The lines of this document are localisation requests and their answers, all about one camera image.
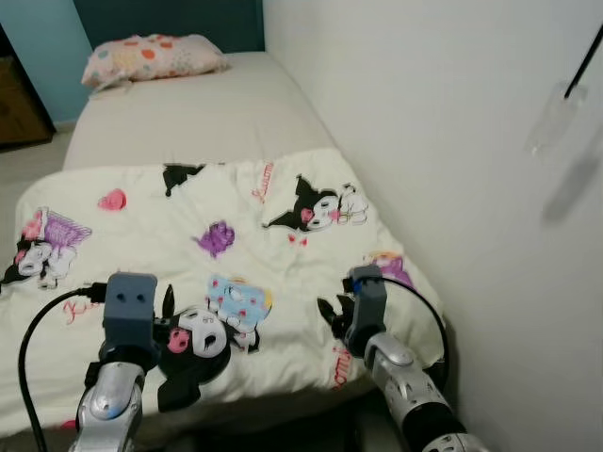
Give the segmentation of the blue fabric headboard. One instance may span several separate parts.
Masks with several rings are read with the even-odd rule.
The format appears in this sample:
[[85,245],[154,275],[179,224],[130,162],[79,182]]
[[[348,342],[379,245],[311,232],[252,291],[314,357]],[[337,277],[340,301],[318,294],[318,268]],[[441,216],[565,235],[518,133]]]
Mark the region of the blue fabric headboard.
[[134,35],[202,35],[223,53],[266,49],[262,0],[73,0],[90,46]]

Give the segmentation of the pink patterned pillow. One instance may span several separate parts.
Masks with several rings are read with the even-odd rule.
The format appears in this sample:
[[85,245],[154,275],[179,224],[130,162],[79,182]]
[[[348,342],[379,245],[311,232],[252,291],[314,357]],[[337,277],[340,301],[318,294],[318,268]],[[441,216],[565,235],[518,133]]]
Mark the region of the pink patterned pillow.
[[124,83],[202,76],[229,68],[228,57],[205,36],[134,35],[95,47],[81,83],[99,91]]

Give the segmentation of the mattress with beige sheet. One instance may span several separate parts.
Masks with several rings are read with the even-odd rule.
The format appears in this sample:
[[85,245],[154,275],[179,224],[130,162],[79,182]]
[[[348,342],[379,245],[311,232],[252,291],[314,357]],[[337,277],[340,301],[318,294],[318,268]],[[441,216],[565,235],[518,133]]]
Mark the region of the mattress with beige sheet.
[[[252,162],[337,150],[296,82],[271,56],[240,53],[229,61],[224,72],[135,82],[124,95],[91,99],[64,170]],[[383,219],[383,190],[354,175]],[[446,379],[445,351],[440,369],[425,370]]]

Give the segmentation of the brown cardboard box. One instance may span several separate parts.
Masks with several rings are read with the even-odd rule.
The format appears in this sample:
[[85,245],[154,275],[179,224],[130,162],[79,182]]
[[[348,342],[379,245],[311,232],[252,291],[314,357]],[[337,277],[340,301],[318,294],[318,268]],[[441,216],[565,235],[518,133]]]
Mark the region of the brown cardboard box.
[[0,57],[0,152],[52,141],[55,126],[12,56]]

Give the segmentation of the cream cartoon print blanket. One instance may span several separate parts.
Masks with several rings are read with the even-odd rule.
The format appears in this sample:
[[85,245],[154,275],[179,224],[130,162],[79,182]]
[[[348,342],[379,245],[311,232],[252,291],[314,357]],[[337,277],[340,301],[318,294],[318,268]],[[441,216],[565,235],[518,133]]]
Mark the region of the cream cartoon print blanket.
[[384,323],[427,370],[444,364],[427,277],[389,233],[334,148],[270,160],[65,169],[30,186],[0,234],[0,448],[31,449],[19,392],[27,324],[61,298],[27,346],[27,388],[49,441],[71,428],[104,307],[72,290],[150,274],[168,319],[147,375],[137,439],[247,433],[373,388],[320,317],[359,266],[389,285]]

